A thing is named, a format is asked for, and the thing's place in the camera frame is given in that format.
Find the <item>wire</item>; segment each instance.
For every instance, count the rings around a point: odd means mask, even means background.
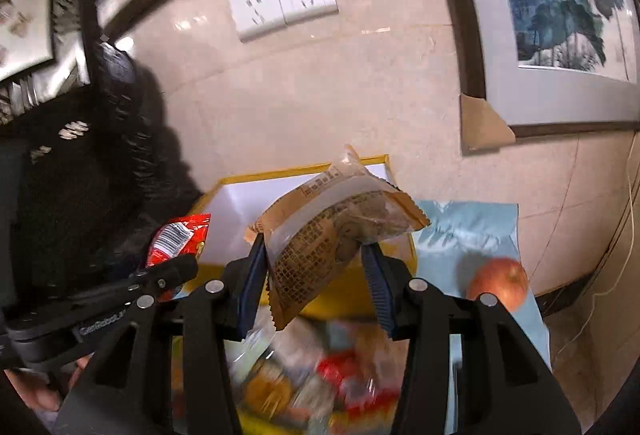
[[[593,313],[596,310],[596,298],[600,296],[606,296],[616,290],[616,287],[620,283],[620,280],[622,279],[622,275],[625,272],[626,266],[629,263],[629,260],[631,259],[631,253],[633,252],[634,243],[636,240],[636,221],[634,220],[634,198],[633,198],[632,189],[631,189],[631,178],[629,177],[629,162],[631,161],[631,154],[634,151],[634,145],[636,144],[637,136],[638,136],[637,134],[634,135],[634,140],[631,142],[631,148],[629,149],[629,155],[628,157],[626,157],[626,164],[625,164],[626,183],[629,190],[629,207],[630,207],[630,216],[631,216],[631,245],[629,246],[629,252],[626,255],[625,263],[622,265],[622,269],[620,269],[620,274],[616,278],[615,283],[609,289],[607,289],[604,292],[594,292],[591,295],[591,311],[589,312],[589,317],[587,318],[587,321],[584,322],[584,325],[582,325],[580,332],[578,332],[574,336],[574,338],[572,338],[570,341],[567,341],[562,346],[562,348],[558,351],[558,353],[556,354],[556,357],[554,357],[554,360],[551,362],[552,367],[556,362],[558,355],[560,355],[565,348],[567,348],[569,345],[571,345],[571,343],[573,343],[576,339],[578,339],[580,335],[582,335],[582,333],[584,332],[585,328],[587,328],[587,325],[591,321],[591,318],[593,318]]]

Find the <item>blue paper sheet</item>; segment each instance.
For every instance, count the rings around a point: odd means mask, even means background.
[[[413,234],[418,257],[416,276],[443,293],[464,296],[478,268],[495,256],[520,259],[517,205],[423,200],[418,206],[430,218],[431,225]],[[513,317],[550,367],[549,333],[530,290]],[[446,434],[456,430],[453,375],[461,360],[460,336],[451,336]]]

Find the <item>black robotic device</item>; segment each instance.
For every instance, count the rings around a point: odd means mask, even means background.
[[[221,280],[181,300],[161,303],[158,295],[195,275],[190,255],[67,300],[57,311],[45,307],[7,318],[10,344],[24,366],[49,370],[95,350],[66,396],[54,433],[173,434],[171,343],[182,335],[188,433],[241,434],[223,340],[242,340],[253,325],[266,257],[259,235],[249,256],[230,262]],[[392,433],[444,432],[451,334],[462,335],[463,351],[457,434],[580,433],[558,382],[495,296],[446,296],[412,278],[377,244],[362,247],[362,260],[378,322],[390,338],[410,339]],[[114,315],[122,318],[111,322]],[[86,338],[82,328],[90,331]]]

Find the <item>brown snack package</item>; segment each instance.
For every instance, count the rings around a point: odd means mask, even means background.
[[[347,146],[338,162],[276,200],[245,232],[249,243],[264,233],[276,330],[318,296],[363,243],[429,224],[409,195],[372,175]]]

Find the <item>red packet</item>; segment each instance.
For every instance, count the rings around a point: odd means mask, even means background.
[[[210,213],[204,213],[172,219],[163,225],[151,241],[146,257],[146,267],[189,253],[198,259],[207,239],[210,218]],[[179,291],[180,289],[175,289],[173,295]],[[164,293],[161,299],[166,299],[167,294],[169,294],[169,299],[172,297],[171,291],[169,291],[169,293]]]

